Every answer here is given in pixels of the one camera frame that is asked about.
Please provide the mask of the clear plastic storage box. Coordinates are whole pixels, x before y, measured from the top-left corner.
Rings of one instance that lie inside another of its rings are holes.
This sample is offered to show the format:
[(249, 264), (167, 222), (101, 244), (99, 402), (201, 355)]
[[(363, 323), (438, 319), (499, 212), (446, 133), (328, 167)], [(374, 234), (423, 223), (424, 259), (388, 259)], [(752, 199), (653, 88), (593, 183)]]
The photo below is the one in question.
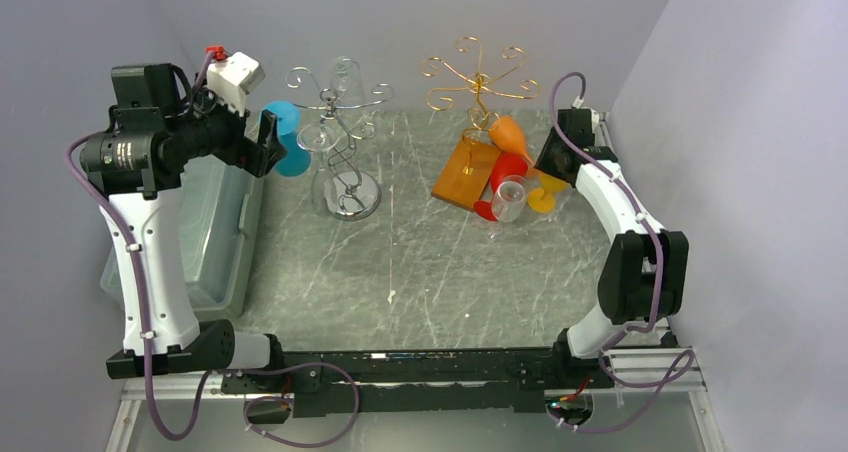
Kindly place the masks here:
[(255, 251), (264, 181), (213, 156), (182, 174), (180, 247), (188, 297), (201, 321), (239, 317)]

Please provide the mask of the red plastic wine glass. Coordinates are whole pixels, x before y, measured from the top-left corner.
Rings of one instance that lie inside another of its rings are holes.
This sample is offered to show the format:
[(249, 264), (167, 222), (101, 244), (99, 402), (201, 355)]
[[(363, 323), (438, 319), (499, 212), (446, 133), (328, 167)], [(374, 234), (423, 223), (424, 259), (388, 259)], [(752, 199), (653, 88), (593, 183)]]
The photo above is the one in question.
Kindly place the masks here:
[(491, 199), (500, 182), (509, 175), (526, 176), (528, 165), (523, 158), (510, 153), (502, 153), (495, 161), (494, 167), (490, 173), (489, 185), (491, 188), (491, 198), (488, 200), (477, 200), (473, 205), (475, 213), (488, 221), (496, 221), (492, 213)]

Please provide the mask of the clear patterned wine glass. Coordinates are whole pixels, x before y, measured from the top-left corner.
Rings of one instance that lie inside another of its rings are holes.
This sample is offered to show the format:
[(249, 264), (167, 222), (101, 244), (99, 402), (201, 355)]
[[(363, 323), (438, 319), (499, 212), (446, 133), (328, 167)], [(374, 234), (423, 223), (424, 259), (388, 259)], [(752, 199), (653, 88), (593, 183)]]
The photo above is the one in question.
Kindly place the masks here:
[(524, 176), (506, 176), (498, 185), (491, 199), (491, 208), (495, 220), (499, 222), (517, 220), (525, 208), (527, 195), (526, 178)]

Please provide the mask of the yellow plastic wine glass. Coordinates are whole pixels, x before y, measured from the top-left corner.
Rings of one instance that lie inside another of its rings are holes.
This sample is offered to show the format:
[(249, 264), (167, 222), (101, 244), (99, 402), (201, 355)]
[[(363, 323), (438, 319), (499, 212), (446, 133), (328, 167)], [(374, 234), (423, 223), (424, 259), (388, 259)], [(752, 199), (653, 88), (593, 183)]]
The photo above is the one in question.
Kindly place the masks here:
[(550, 213), (556, 207), (556, 195), (564, 191), (569, 184), (542, 172), (538, 173), (536, 179), (538, 186), (528, 193), (527, 205), (537, 213)]

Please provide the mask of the clear plain wine glass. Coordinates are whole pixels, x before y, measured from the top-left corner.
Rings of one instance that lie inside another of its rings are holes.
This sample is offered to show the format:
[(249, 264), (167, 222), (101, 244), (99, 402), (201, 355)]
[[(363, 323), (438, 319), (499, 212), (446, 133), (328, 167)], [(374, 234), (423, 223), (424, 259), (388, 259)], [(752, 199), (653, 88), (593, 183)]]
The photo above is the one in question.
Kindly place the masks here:
[(298, 132), (298, 145), (311, 153), (316, 166), (311, 182), (311, 201), (318, 215), (330, 213), (327, 197), (335, 193), (333, 174), (328, 161), (341, 141), (343, 132), (325, 122), (303, 126)]

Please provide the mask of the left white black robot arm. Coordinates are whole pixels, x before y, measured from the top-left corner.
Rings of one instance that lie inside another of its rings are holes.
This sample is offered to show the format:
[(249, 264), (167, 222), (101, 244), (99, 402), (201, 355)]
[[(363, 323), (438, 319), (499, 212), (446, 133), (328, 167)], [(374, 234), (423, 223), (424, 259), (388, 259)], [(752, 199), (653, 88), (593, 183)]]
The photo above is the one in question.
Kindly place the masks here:
[(74, 167), (112, 234), (124, 296), (124, 338), (108, 359), (113, 379), (245, 370), (264, 392), (279, 389), (287, 364), (271, 334), (200, 321), (190, 303), (179, 240), (186, 165), (212, 156), (254, 177), (285, 157), (276, 119), (264, 113), (246, 136), (246, 99), (265, 77), (243, 55), (211, 62), (194, 80), (171, 63), (115, 67), (109, 128), (79, 147)]

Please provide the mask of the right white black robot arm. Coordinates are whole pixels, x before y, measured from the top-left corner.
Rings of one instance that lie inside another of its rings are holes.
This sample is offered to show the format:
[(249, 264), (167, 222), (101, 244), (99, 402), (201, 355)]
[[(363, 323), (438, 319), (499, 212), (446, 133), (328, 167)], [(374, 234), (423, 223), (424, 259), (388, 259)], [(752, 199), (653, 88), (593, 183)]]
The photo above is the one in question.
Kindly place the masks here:
[(615, 153), (595, 143), (594, 114), (559, 109), (536, 162), (582, 195), (600, 220), (610, 249), (597, 283), (597, 301), (564, 339), (568, 349), (551, 360), (557, 383), (574, 387), (613, 338), (675, 315), (683, 302), (689, 241), (657, 221), (629, 187)]

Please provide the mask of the blue plastic wine glass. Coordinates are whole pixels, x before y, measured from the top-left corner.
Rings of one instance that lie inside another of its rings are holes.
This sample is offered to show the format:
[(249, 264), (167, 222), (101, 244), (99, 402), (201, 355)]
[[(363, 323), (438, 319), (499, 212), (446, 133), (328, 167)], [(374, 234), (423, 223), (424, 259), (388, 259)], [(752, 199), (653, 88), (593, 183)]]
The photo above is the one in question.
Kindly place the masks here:
[(300, 109), (288, 101), (274, 101), (265, 106), (277, 119), (277, 140), (285, 147), (286, 156), (275, 164), (275, 170), (284, 177), (297, 177), (311, 166), (311, 153), (299, 145)]

